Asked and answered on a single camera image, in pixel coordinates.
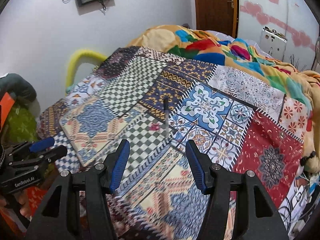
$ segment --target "yellow blanket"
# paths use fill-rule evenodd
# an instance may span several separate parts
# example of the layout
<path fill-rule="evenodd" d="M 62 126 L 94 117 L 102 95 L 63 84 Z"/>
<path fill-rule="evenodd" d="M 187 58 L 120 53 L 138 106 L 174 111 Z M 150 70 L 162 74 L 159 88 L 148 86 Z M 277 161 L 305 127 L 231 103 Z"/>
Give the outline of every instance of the yellow blanket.
<path fill-rule="evenodd" d="M 305 169 L 320 171 L 320 74 L 307 70 L 299 72 L 289 63 L 259 55 L 242 39 L 221 41 L 216 36 L 189 30 L 178 25 L 161 25 L 146 30 L 128 44 L 144 46 L 182 57 L 231 66 L 259 78 L 286 95 L 304 103 L 309 119 L 304 136 L 304 156 L 316 151 Z"/>

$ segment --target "pen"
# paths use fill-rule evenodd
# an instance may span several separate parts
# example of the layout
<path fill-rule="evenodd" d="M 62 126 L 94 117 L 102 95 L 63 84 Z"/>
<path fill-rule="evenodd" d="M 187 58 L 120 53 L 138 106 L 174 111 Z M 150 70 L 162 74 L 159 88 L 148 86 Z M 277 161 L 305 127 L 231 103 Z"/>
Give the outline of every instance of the pen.
<path fill-rule="evenodd" d="M 168 98 L 165 97 L 163 99 L 163 107 L 164 107 L 164 113 L 165 113 L 165 131 L 166 131 L 166 137 L 169 137 L 169 106 L 168 106 Z"/>

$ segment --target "bed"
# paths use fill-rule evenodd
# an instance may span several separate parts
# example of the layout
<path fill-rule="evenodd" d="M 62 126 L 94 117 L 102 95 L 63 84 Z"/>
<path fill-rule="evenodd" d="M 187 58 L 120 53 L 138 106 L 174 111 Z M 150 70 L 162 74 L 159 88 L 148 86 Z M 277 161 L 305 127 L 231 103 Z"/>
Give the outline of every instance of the bed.
<path fill-rule="evenodd" d="M 119 237 L 146 229 L 168 239 L 196 238 L 208 198 L 184 155 L 188 139 L 230 171 L 255 171 L 295 237 L 293 222 L 319 181 L 320 76 L 299 73 L 248 43 L 177 25 L 148 29 L 42 113 L 39 135 L 68 148 L 55 163 L 59 171 L 81 172 L 129 140 L 121 185 L 107 196 Z M 305 170 L 313 174 L 297 176 L 300 159 L 312 151 Z M 293 206 L 299 187 L 302 197 Z M 225 239 L 232 236 L 235 210 L 231 195 Z"/>

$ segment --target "gray cloth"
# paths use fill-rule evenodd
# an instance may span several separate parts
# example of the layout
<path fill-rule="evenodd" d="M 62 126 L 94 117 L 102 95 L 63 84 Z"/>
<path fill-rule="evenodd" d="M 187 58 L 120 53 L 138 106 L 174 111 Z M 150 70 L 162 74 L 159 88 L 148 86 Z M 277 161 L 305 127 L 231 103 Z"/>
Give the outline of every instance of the gray cloth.
<path fill-rule="evenodd" d="M 3 95 L 8 93 L 15 93 L 18 99 L 25 102 L 32 102 L 36 99 L 37 93 L 33 86 L 22 76 L 14 73 L 7 74 L 0 78 L 0 99 Z"/>

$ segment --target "checkered fabric patch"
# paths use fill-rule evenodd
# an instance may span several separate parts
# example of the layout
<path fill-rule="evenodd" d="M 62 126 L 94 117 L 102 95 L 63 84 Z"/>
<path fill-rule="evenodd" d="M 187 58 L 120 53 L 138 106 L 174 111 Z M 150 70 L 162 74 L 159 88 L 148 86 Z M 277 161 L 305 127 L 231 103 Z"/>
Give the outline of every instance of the checkered fabric patch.
<path fill-rule="evenodd" d="M 172 137 L 172 129 L 169 132 L 170 137 Z M 131 126 L 120 135 L 119 140 L 106 149 L 105 153 L 115 152 L 122 139 L 127 139 L 130 142 L 130 155 L 122 181 L 135 172 L 154 151 L 160 151 L 168 143 L 165 124 L 149 114 L 145 114 L 137 124 Z"/>
<path fill-rule="evenodd" d="M 59 132 L 54 136 L 54 141 L 54 146 L 52 146 L 51 149 L 58 147 L 59 145 L 64 145 L 68 149 L 67 155 L 55 162 L 58 171 L 61 172 L 63 170 L 69 170 L 71 173 L 77 172 L 80 167 L 80 162 L 65 133 L 63 131 Z"/>
<path fill-rule="evenodd" d="M 130 110 L 148 92 L 162 69 L 167 66 L 164 62 L 139 56 L 128 65 L 128 74 L 100 93 L 104 101 L 119 116 Z"/>

